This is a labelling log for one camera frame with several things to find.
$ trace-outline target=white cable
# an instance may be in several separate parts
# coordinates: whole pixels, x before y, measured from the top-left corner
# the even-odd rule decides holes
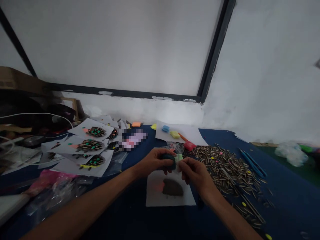
[[[0,118],[13,117],[13,116],[24,115],[24,114],[49,114],[49,115],[61,117],[61,118],[64,118],[65,120],[67,120],[67,121],[70,123],[71,128],[73,128],[72,123],[71,123],[67,118],[62,117],[62,116],[59,116],[59,115],[56,115],[56,114],[52,114],[52,113],[17,113],[17,114],[12,114],[12,115],[8,115],[8,116],[3,116],[3,117],[0,117]],[[62,134],[62,135],[59,135],[59,136],[56,136],[56,137],[64,136],[64,135],[67,135],[67,134],[69,134],[69,133]],[[6,139],[6,140],[8,140],[8,141],[11,143],[11,148],[10,148],[10,150],[7,151],[5,154],[3,154],[3,155],[6,155],[6,154],[10,153],[10,152],[13,150],[13,148],[15,147],[15,143],[14,143],[11,139],[9,139],[9,138],[2,137],[2,136],[0,136],[0,138]],[[21,152],[22,152],[22,151],[19,151],[19,159],[22,159],[22,158],[21,158]],[[28,164],[28,165],[41,165],[41,164],[47,164],[47,163],[49,163],[49,162],[45,162],[45,163],[27,163],[27,162],[23,162],[23,161],[16,161],[16,162],[20,162],[20,163],[24,163],[24,164]]]
[[[3,117],[0,117],[0,118],[13,117],[13,116],[18,116],[18,115],[23,115],[23,114],[50,114],[50,115],[53,115],[53,116],[56,116],[56,117],[61,117],[61,118],[64,118],[65,120],[67,120],[70,123],[71,128],[73,128],[72,123],[68,119],[66,119],[65,117],[56,115],[56,114],[52,114],[52,113],[17,113],[17,114],[12,114],[12,115],[8,115],[8,116],[3,116]]]

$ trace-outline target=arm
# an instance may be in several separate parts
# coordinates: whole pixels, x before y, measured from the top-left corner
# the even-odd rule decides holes
[[[179,162],[182,179],[189,184],[191,181],[202,200],[215,212],[236,240],[262,240],[259,234],[247,221],[224,199],[214,185],[206,166],[192,158]]]
[[[71,201],[21,239],[79,238],[133,181],[147,177],[159,167],[171,166],[173,164],[172,160],[158,159],[164,153],[175,155],[175,153],[168,149],[153,149],[135,166]],[[86,211],[88,202],[92,202],[93,200],[94,208]]]

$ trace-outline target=black window frame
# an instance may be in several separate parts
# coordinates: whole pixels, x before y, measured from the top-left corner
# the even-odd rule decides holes
[[[205,64],[205,68],[203,71],[197,96],[116,90],[116,89],[108,89],[108,88],[86,87],[86,86],[77,86],[77,85],[59,84],[59,83],[49,83],[50,89],[53,91],[62,91],[62,92],[66,91],[66,92],[87,93],[87,94],[97,94],[97,95],[105,95],[105,92],[109,92],[110,94],[108,95],[117,96],[117,97],[164,99],[164,100],[204,103],[208,94],[211,79],[215,71],[215,67],[219,58],[220,50],[224,41],[224,37],[228,28],[228,24],[231,19],[231,15],[232,15],[235,3],[236,3],[236,0],[223,0],[223,5],[221,8],[221,13],[217,23],[217,28],[216,28],[216,31],[212,40],[212,44],[209,50],[207,62]],[[17,38],[14,30],[12,29],[8,19],[4,15],[1,8],[0,8],[0,22],[5,32],[7,33],[8,37],[10,38],[11,42],[13,43],[15,49],[17,50],[20,57],[22,58],[27,69],[29,70],[30,74],[34,77],[37,77],[37,74],[33,69],[31,62],[28,59],[28,56],[26,55],[19,39]]]

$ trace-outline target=blue tablecloth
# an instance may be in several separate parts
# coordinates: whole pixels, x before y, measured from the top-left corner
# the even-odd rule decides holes
[[[155,131],[148,125],[141,127],[148,132],[148,139],[131,151],[123,163],[123,170],[139,162],[154,147],[165,146],[166,142],[155,139]],[[266,220],[262,229],[273,239],[302,239],[300,232],[309,233],[310,239],[320,239],[320,191],[309,182],[294,174],[269,155],[234,136],[233,132],[200,129],[208,144],[220,147],[240,156],[238,147],[248,152],[268,174],[264,195],[276,209],[265,208],[252,196],[249,200]],[[41,170],[29,166],[17,172],[1,176],[1,186],[8,186],[36,178]],[[99,178],[91,189],[109,180]],[[147,179],[132,184],[89,228],[83,238],[91,239],[233,239],[219,218],[207,207],[145,207]],[[198,194],[191,186],[197,202]],[[32,223],[21,209],[1,228],[2,239],[18,239],[27,233]]]

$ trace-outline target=peeling paint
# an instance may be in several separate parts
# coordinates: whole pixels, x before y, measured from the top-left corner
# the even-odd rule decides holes
[[[183,101],[184,102],[196,102],[196,100],[194,100],[194,99],[184,99]]]
[[[157,96],[152,96],[153,99],[159,99],[159,100],[173,100],[172,98],[168,97],[157,97]]]
[[[100,91],[99,94],[101,94],[101,95],[112,95],[113,92]]]

